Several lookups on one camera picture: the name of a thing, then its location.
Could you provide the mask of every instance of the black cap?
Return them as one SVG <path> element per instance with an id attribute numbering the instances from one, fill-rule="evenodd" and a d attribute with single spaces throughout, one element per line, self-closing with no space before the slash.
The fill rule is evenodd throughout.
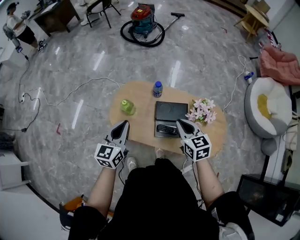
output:
<path id="1" fill-rule="evenodd" d="M 9 6 L 7 7 L 6 10 L 9 11 L 10 9 L 15 8 L 16 6 L 17 6 L 16 3 L 13 2 L 13 3 L 9 4 Z"/>

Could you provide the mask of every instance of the black shirt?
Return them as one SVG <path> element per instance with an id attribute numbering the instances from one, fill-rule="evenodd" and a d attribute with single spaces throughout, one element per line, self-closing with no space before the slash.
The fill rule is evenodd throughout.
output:
<path id="1" fill-rule="evenodd" d="M 213 210 L 219 222 L 211 215 Z M 228 222 L 238 224 L 248 239 L 254 239 L 245 208 L 235 192 L 222 195 L 204 211 L 181 171 L 168 159 L 157 159 L 153 166 L 131 171 L 109 223 L 95 208 L 78 208 L 69 240 L 192 235 L 217 240 L 219 224 Z"/>

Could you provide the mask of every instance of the vacuum hose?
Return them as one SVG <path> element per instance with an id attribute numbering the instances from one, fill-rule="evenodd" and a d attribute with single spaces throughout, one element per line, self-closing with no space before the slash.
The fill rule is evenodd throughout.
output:
<path id="1" fill-rule="evenodd" d="M 133 22 L 132 22 L 132 21 L 129 21 L 129 22 L 125 23 L 125 24 L 121 27 L 121 30 L 120 30 L 121 36 L 122 36 L 125 40 L 127 40 L 128 42 L 136 43 L 136 44 L 139 44 L 139 45 L 145 46 L 145 47 L 156 47 L 156 46 L 160 45 L 160 44 L 163 42 L 163 40 L 164 40 L 164 38 L 165 38 L 165 29 L 164 29 L 164 27 L 163 27 L 161 24 L 157 23 L 157 26 L 161 28 L 161 33 L 162 33 L 162 34 L 161 34 L 160 40 L 159 40 L 157 43 L 155 43 L 155 42 L 158 40 L 158 38 L 155 38 L 154 40 L 145 43 L 145 42 L 140 42 L 139 40 L 136 39 L 136 37 L 135 37 L 134 34 L 133 34 L 133 26 L 131 26 L 131 27 L 129 28 L 129 33 L 130 33 L 132 39 L 130 39 L 130 38 L 128 38 L 128 37 L 126 37 L 126 36 L 124 35 L 123 30 L 124 30 L 124 28 L 125 28 L 128 24 L 130 24 L 130 23 L 133 23 Z"/>

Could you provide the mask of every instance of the gray marble floor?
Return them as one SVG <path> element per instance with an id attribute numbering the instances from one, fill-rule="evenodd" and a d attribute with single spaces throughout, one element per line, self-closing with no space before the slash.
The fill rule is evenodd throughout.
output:
<path id="1" fill-rule="evenodd" d="M 253 45 L 245 43 L 246 33 L 233 27 L 239 18 L 201 0 L 148 2 L 156 5 L 156 17 L 163 26 L 174 19 L 171 12 L 186 14 L 166 32 L 160 46 L 144 48 L 121 38 L 120 28 L 130 20 L 137 3 L 129 6 L 131 0 L 120 0 L 115 6 L 122 16 L 113 9 L 107 11 L 111 29 L 103 16 L 93 23 L 93 28 L 82 27 L 73 19 L 71 33 L 54 33 L 47 39 L 47 48 L 30 60 L 21 92 L 25 90 L 35 98 L 37 88 L 41 87 L 48 102 L 56 104 L 93 77 L 108 76 L 119 84 L 160 80 L 165 86 L 172 84 L 196 96 L 213 99 L 223 108 L 230 101 L 236 76 L 242 71 L 238 55 L 257 55 Z M 247 67 L 254 71 L 253 63 L 248 60 Z M 38 103 L 27 97 L 23 104 L 17 101 L 22 73 L 23 69 L 16 71 L 5 66 L 0 69 L 0 103 L 5 108 L 3 127 L 6 128 L 27 126 L 38 109 Z M 82 193 L 90 194 L 101 171 L 93 158 L 94 151 L 109 126 L 109 107 L 117 90 L 113 82 L 94 80 L 58 106 L 48 106 L 40 93 L 37 119 L 26 133 L 16 132 L 21 159 L 30 163 L 26 177 L 55 206 Z M 263 166 L 260 139 L 251 132 L 244 115 L 245 90 L 246 83 L 241 77 L 225 112 L 228 135 L 224 148 L 210 160 L 215 172 L 220 173 L 226 191 L 236 189 L 241 174 L 260 173 Z M 80 103 L 82 107 L 74 124 Z M 58 124 L 61 135 L 56 133 Z M 129 141 L 127 148 L 140 166 L 154 163 L 153 147 Z M 183 156 L 167 155 L 181 168 Z M 123 179 L 127 175 L 125 168 Z M 193 173 L 185 176 L 198 194 Z M 112 209 L 122 189 L 122 183 L 116 178 Z"/>

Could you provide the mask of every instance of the forearm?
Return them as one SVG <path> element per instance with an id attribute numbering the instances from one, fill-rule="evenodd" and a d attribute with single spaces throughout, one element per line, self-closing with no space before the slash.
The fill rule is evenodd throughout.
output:
<path id="1" fill-rule="evenodd" d="M 15 25 L 14 30 L 16 30 L 23 22 L 24 22 L 24 19 L 22 19 L 22 21 L 18 22 L 18 23 Z"/>
<path id="2" fill-rule="evenodd" d="M 202 198 L 208 208 L 218 197 L 224 194 L 221 182 L 207 159 L 196 162 Z"/>
<path id="3" fill-rule="evenodd" d="M 104 167 L 87 202 L 87 206 L 96 208 L 104 217 L 112 202 L 115 176 L 116 170 Z"/>

